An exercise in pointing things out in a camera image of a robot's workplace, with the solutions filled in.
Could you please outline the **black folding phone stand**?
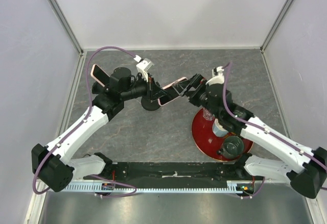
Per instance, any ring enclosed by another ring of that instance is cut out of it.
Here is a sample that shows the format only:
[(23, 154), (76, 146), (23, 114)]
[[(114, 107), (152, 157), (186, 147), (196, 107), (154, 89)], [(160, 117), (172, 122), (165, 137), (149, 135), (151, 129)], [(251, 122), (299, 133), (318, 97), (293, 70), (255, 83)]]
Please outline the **black folding phone stand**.
[(91, 92), (94, 95), (105, 93), (106, 88), (102, 86), (100, 83), (98, 83), (97, 81), (95, 81), (92, 85)]

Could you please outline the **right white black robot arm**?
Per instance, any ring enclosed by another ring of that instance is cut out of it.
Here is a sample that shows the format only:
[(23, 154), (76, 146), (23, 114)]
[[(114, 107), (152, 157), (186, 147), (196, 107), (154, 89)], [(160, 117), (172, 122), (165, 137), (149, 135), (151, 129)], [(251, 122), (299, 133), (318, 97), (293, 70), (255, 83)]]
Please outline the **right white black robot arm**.
[(248, 154), (234, 167), (240, 180), (262, 176), (284, 180), (293, 190), (307, 198), (316, 198), (326, 181), (326, 149), (312, 149), (270, 128), (249, 110), (237, 105), (226, 88), (227, 79), (216, 76), (209, 81), (196, 74), (189, 80), (174, 84), (180, 96), (208, 110), (230, 133), (253, 141), (279, 160), (265, 160)]

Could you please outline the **pink case smartphone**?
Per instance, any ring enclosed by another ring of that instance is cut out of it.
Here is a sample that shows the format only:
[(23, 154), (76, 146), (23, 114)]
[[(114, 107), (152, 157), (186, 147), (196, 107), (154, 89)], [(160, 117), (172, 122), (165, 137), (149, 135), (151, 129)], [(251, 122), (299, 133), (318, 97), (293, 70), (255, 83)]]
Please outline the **pink case smartphone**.
[(105, 87), (110, 82), (110, 76), (97, 64), (92, 66), (90, 75), (102, 87)]
[(177, 98), (179, 98), (180, 97), (179, 94), (181, 91), (178, 91), (177, 84), (180, 82), (186, 81), (186, 80), (187, 80), (186, 77), (182, 77), (182, 78), (175, 80), (171, 84), (166, 85), (163, 88), (163, 90), (165, 90), (167, 92), (167, 94), (158, 99), (158, 104), (162, 107), (162, 106), (165, 106), (166, 104), (176, 100)]

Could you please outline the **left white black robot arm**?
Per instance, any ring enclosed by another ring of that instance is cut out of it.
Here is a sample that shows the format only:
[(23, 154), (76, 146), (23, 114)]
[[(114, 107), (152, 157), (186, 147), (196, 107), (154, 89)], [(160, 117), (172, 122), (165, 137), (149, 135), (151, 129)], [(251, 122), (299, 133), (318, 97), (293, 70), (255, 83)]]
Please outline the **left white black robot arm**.
[(158, 100), (168, 94), (146, 69), (140, 67), (135, 76), (125, 67), (118, 67), (108, 75), (95, 64), (90, 75), (95, 80), (91, 90), (95, 98), (90, 100), (87, 110), (63, 134), (45, 146), (35, 145), (31, 151), (33, 180), (42, 180), (54, 192), (88, 175), (108, 179), (112, 174), (109, 158), (95, 153), (74, 160), (75, 152), (124, 109), (125, 101), (141, 98), (143, 108), (151, 111), (158, 109)]

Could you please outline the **black round base phone holder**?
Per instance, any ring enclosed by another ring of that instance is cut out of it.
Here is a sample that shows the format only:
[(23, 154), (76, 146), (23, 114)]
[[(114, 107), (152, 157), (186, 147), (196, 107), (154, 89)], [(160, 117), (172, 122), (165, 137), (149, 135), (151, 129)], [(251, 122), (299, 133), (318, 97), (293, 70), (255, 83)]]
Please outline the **black round base phone holder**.
[(141, 99), (141, 106), (146, 110), (146, 111), (156, 111), (160, 108), (160, 105), (158, 103), (158, 100), (147, 100), (144, 97)]

